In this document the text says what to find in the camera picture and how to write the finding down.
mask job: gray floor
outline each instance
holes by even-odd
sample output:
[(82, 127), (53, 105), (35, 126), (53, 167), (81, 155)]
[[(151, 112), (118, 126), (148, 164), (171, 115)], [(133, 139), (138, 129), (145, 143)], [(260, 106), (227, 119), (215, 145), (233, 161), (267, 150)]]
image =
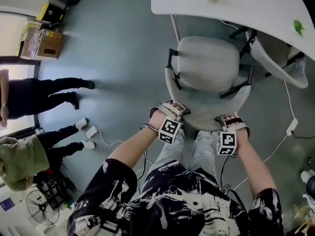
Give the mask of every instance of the gray floor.
[[(181, 37), (216, 37), (239, 48), (245, 42), (243, 35), (228, 40), (227, 36), (234, 28), (220, 21), (180, 16), (178, 24)], [(64, 103), (42, 113), (40, 122), (45, 131), (56, 130), (87, 117), (89, 126), (96, 125), (102, 130), (106, 142), (126, 140), (147, 122), (151, 106), (169, 99), (164, 68), (168, 48), (176, 48), (177, 42), (170, 17), (154, 15), (151, 0), (81, 0), (69, 10), (64, 33), (66, 37), (61, 56), (57, 61), (42, 63), (41, 79), (81, 77), (96, 81), (97, 89), (78, 90), (82, 96), (78, 111)], [(245, 57), (244, 62), (254, 64), (250, 56)], [(284, 83), (273, 77), (264, 79), (263, 73), (264, 70), (256, 64), (252, 92), (240, 115), (251, 125), (250, 141), (265, 159), (285, 135), (292, 116)], [(291, 85), (288, 88), (299, 121), (296, 133), (310, 136), (315, 133), (315, 63), (310, 60), (307, 60), (307, 76), (310, 82), (307, 89)], [(60, 145), (84, 138), (84, 132), (80, 132)], [(81, 191), (116, 147), (105, 146), (99, 134), (91, 140), (97, 144), (94, 151), (78, 152), (64, 160), (67, 170), (63, 169), (63, 172)], [(149, 147), (149, 160), (157, 158), (162, 145), (155, 141)], [(315, 140), (289, 137), (267, 162), (282, 199), (287, 229), (294, 226), (293, 205), (303, 203), (304, 185), (299, 173), (314, 146)], [(218, 176), (223, 159), (217, 157)], [(142, 165), (140, 159), (134, 170), (141, 169)], [(231, 159), (225, 167), (223, 182), (235, 187), (245, 176), (240, 160)], [(246, 207), (250, 207), (252, 198), (248, 183), (241, 185), (237, 192)]]

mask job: black cable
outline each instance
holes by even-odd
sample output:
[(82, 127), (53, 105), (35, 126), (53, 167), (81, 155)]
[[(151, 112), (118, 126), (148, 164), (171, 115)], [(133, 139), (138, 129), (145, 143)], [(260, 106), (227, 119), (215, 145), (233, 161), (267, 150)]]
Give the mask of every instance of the black cable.
[(222, 184), (222, 176), (223, 176), (223, 170), (224, 170), (224, 167), (225, 167), (225, 164), (227, 162), (227, 160), (229, 159), (229, 155), (226, 157), (224, 163), (223, 163), (223, 166), (222, 166), (222, 170), (221, 170), (221, 176), (220, 176), (220, 186), (221, 186), (221, 191), (224, 193), (223, 191), (223, 184)]
[(242, 210), (243, 210), (244, 213), (248, 216), (248, 213), (247, 213), (247, 211), (246, 211), (246, 209), (245, 209), (245, 206), (244, 206), (242, 200), (240, 199), (240, 197), (237, 195), (237, 193), (236, 193), (234, 190), (229, 190), (229, 191), (227, 192), (227, 194), (228, 194), (229, 192), (232, 192), (232, 193), (234, 194), (234, 196), (236, 197), (236, 199), (237, 199), (239, 205), (241, 206)]
[(228, 161), (229, 157), (236, 158), (236, 155), (237, 155), (237, 152), (234, 152), (233, 155), (228, 155), (227, 158), (225, 159), (224, 163), (223, 163), (222, 170), (221, 170), (221, 177), (220, 177), (221, 191), (224, 194), (226, 194), (226, 195), (229, 192), (232, 192), (234, 194), (234, 196), (236, 197), (236, 199), (237, 199), (239, 205), (241, 206), (242, 210), (244, 211), (244, 213), (247, 214), (247, 211), (245, 209), (245, 206), (244, 206), (242, 200), (240, 199), (240, 197), (237, 195), (237, 193), (234, 190), (231, 190), (231, 185), (230, 184), (226, 184), (225, 186), (223, 186), (223, 184), (222, 184), (222, 176), (223, 176), (223, 171), (224, 171), (225, 164)]
[(221, 191), (224, 194), (226, 194), (224, 190), (229, 191), (231, 189), (231, 185), (230, 184), (226, 184), (225, 186), (223, 186), (223, 184), (222, 184), (222, 176), (223, 176), (224, 167), (225, 167), (225, 164), (226, 164), (227, 160), (229, 159), (229, 157), (236, 158), (236, 156), (237, 156), (237, 152), (236, 151), (232, 155), (228, 155), (227, 158), (225, 159), (224, 163), (223, 163), (223, 166), (222, 166), (221, 177), (220, 177), (220, 186), (221, 186)]
[(147, 163), (147, 150), (144, 151), (144, 165), (143, 165), (143, 171), (142, 171), (141, 176), (140, 176), (140, 177), (138, 178), (138, 180), (137, 180), (137, 188), (138, 188), (139, 194), (140, 194), (140, 180), (141, 180), (141, 178), (143, 177), (144, 172), (146, 171), (146, 163)]
[(293, 130), (291, 130), (291, 133), (293, 134), (295, 139), (313, 139), (315, 136), (305, 137), (305, 136), (296, 136)]

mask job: green shirt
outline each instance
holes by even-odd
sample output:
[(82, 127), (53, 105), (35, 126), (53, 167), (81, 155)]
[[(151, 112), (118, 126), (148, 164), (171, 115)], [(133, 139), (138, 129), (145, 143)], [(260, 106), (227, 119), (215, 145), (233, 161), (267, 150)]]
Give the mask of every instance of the green shirt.
[(36, 135), (14, 144), (7, 137), (0, 139), (0, 162), (0, 176), (12, 191), (26, 190), (27, 178), (49, 169), (46, 152)]

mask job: power adapter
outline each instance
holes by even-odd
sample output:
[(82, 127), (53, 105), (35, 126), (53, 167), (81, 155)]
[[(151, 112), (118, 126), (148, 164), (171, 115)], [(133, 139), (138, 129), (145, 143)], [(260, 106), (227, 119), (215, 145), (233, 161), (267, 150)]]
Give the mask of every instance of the power adapter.
[(292, 135), (292, 131), (295, 130), (297, 124), (298, 124), (297, 118), (294, 118), (294, 119), (292, 120), (290, 126), (289, 126), (289, 127), (287, 128), (287, 130), (286, 130), (286, 134), (287, 134), (288, 136), (291, 136), (291, 135)]
[(86, 135), (88, 138), (91, 138), (93, 135), (95, 135), (97, 133), (97, 129), (95, 126), (93, 126), (92, 128), (90, 128), (87, 132)]

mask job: hand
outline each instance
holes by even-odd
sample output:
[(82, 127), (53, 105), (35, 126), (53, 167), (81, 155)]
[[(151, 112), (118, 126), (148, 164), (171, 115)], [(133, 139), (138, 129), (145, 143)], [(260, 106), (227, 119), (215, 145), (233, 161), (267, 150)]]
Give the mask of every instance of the hand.
[[(234, 113), (233, 116), (224, 118), (225, 120), (230, 120), (234, 118), (239, 118), (239, 115), (237, 113)], [(231, 125), (228, 125), (227, 127), (231, 127), (233, 125), (239, 124), (239, 122), (233, 123)], [(240, 148), (246, 144), (248, 144), (248, 134), (246, 128), (241, 128), (236, 130), (236, 139), (237, 139), (237, 148)]]
[[(181, 109), (180, 106), (177, 106), (177, 103), (172, 103), (171, 105), (172, 105), (173, 107), (177, 108), (178, 110)], [(159, 130), (159, 128), (161, 128), (161, 126), (162, 126), (162, 124), (163, 124), (163, 121), (164, 121), (165, 117), (166, 117), (166, 114), (163, 113), (160, 109), (158, 109), (158, 110), (156, 110), (156, 111), (153, 113), (153, 115), (152, 115), (152, 117), (151, 117), (151, 119), (150, 119), (150, 121), (149, 121), (149, 124), (152, 125), (153, 128)]]
[(8, 125), (7, 121), (9, 118), (9, 109), (6, 106), (1, 106), (0, 116), (2, 118), (0, 125), (5, 128)]

